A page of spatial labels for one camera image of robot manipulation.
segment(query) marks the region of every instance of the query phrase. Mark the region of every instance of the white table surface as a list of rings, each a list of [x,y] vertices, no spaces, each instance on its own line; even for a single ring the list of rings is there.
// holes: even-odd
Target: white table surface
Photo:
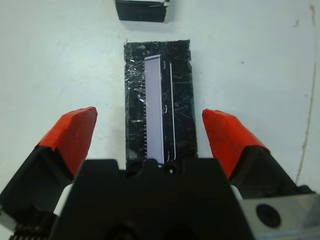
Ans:
[[[62,114],[88,106],[88,158],[125,168],[124,44],[187,39],[199,156],[203,109],[225,111],[320,191],[319,36],[317,0],[172,0],[167,24],[120,22],[112,0],[0,0],[0,191]]]

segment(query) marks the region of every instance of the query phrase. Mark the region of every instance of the black object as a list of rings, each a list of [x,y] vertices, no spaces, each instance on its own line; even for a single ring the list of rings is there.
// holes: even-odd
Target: black object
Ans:
[[[253,239],[217,160],[158,165],[127,176],[115,160],[85,161],[49,239]]]
[[[169,4],[169,0],[115,0],[116,10],[122,21],[163,23],[166,20]]]
[[[15,236],[47,236],[61,193],[73,178],[58,151],[37,146],[0,195],[0,223]]]
[[[247,146],[230,177],[244,199],[314,193],[298,187],[279,163],[261,146]]]
[[[170,42],[133,42],[124,46],[125,59],[125,128],[126,128],[126,161],[127,169],[130,161],[141,162],[147,158],[146,146],[146,85],[145,85],[145,58],[161,55],[166,62],[166,71],[163,76],[169,79],[169,63],[172,67],[172,91],[175,131],[176,161],[197,158],[197,135],[194,119],[194,93],[192,82],[192,68],[190,65],[190,41]],[[168,83],[164,80],[162,86],[169,90]],[[168,91],[162,94],[163,103],[171,101]],[[166,131],[163,131],[164,139],[168,132],[172,132],[171,118],[163,117]],[[164,147],[171,150],[171,136],[164,142]]]
[[[268,204],[260,204],[256,207],[256,214],[261,222],[270,228],[278,228],[281,224],[279,213]]]

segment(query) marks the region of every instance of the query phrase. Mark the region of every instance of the screw hole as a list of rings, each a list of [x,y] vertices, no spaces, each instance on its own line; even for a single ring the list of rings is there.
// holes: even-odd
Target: screw hole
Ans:
[[[176,174],[177,173],[177,167],[176,166],[174,166],[174,165],[167,165],[167,166],[165,166],[164,168],[164,171],[167,173],[167,174],[169,174],[169,175],[174,175],[174,174]]]
[[[278,228],[281,224],[280,215],[272,206],[260,204],[256,207],[256,214],[270,228]]]

